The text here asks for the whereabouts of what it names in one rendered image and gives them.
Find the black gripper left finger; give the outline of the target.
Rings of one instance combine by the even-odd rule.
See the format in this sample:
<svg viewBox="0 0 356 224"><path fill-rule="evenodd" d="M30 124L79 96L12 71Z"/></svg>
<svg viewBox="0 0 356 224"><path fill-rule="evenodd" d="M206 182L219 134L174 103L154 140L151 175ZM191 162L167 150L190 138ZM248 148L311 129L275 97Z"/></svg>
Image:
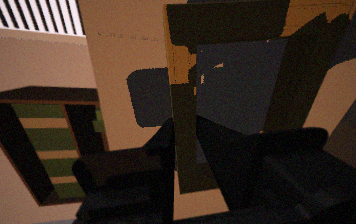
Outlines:
<svg viewBox="0 0 356 224"><path fill-rule="evenodd" d="M89 190L152 180L165 219L174 218L175 132L168 118L142 147L85 154L72 172L87 195Z"/></svg>

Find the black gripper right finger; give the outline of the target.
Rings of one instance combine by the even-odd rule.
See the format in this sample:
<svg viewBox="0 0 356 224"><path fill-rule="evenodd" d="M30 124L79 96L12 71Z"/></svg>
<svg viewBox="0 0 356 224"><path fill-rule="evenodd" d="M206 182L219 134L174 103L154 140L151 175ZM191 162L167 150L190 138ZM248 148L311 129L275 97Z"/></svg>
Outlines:
<svg viewBox="0 0 356 224"><path fill-rule="evenodd" d="M196 135L228 210L247 208L265 153L300 148L323 150L325 128L304 127L243 134L196 115Z"/></svg>

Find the grey flat board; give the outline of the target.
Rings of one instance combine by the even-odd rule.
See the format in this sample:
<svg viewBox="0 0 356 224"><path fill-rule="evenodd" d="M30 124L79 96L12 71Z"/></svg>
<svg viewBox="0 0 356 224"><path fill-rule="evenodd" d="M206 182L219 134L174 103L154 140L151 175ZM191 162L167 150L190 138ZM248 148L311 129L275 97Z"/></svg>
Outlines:
<svg viewBox="0 0 356 224"><path fill-rule="evenodd" d="M172 118L163 4L246 0L78 0L110 151L142 147ZM356 99L356 11L304 127L329 136ZM226 212L220 189L180 194L173 220Z"/></svg>

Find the brown wooden picture frame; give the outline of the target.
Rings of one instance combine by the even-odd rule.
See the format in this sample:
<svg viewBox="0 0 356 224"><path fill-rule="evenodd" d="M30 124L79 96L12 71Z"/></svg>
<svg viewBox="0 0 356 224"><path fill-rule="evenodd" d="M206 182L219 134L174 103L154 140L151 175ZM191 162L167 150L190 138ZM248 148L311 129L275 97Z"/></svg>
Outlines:
<svg viewBox="0 0 356 224"><path fill-rule="evenodd" d="M163 4L180 194L217 189L196 115L249 135L303 128L356 0Z"/></svg>

